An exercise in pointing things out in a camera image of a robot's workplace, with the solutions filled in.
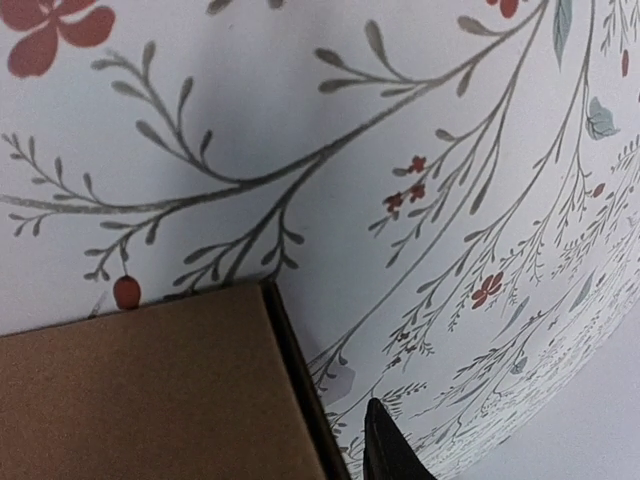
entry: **small red flower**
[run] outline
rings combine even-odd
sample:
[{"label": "small red flower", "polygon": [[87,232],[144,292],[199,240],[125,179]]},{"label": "small red flower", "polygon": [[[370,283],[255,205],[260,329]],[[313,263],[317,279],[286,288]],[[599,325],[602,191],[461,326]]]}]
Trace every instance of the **small red flower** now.
[{"label": "small red flower", "polygon": [[602,192],[604,192],[604,183],[601,183],[600,185],[598,185],[594,190],[593,193],[591,194],[591,196],[593,198],[598,198],[600,195],[602,195]]},{"label": "small red flower", "polygon": [[393,213],[402,206],[402,193],[398,192],[395,195],[385,198],[384,204],[387,205],[387,212]]},{"label": "small red flower", "polygon": [[520,0],[487,0],[489,5],[497,5],[500,2],[500,13],[504,18],[511,18],[518,10]]},{"label": "small red flower", "polygon": [[480,289],[474,292],[474,294],[471,296],[471,300],[475,302],[471,307],[473,310],[475,310],[476,308],[480,308],[482,305],[484,305],[484,302],[486,302],[490,296],[495,295],[500,291],[500,289],[502,288],[503,276],[504,272],[500,272],[495,276],[489,275],[484,279],[484,282],[482,282]]},{"label": "small red flower", "polygon": [[0,18],[17,32],[31,32],[9,54],[9,71],[16,77],[44,75],[58,53],[58,35],[74,47],[95,47],[111,34],[115,13],[97,7],[77,22],[64,17],[91,7],[96,0],[0,0]]},{"label": "small red flower", "polygon": [[427,164],[427,159],[425,157],[415,156],[411,160],[411,166],[407,169],[409,173],[420,173],[424,170],[425,165]]},{"label": "small red flower", "polygon": [[413,187],[411,187],[411,190],[409,190],[409,193],[411,194],[411,198],[409,198],[409,201],[411,203],[415,202],[418,199],[424,198],[424,183],[414,185]]}]

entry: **floral wallpaper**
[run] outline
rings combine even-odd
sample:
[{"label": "floral wallpaper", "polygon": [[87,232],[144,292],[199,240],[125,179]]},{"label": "floral wallpaper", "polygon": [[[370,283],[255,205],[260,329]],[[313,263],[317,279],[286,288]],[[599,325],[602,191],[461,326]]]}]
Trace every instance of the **floral wallpaper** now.
[{"label": "floral wallpaper", "polygon": [[0,332],[277,279],[454,477],[638,299],[639,3],[0,0]]}]

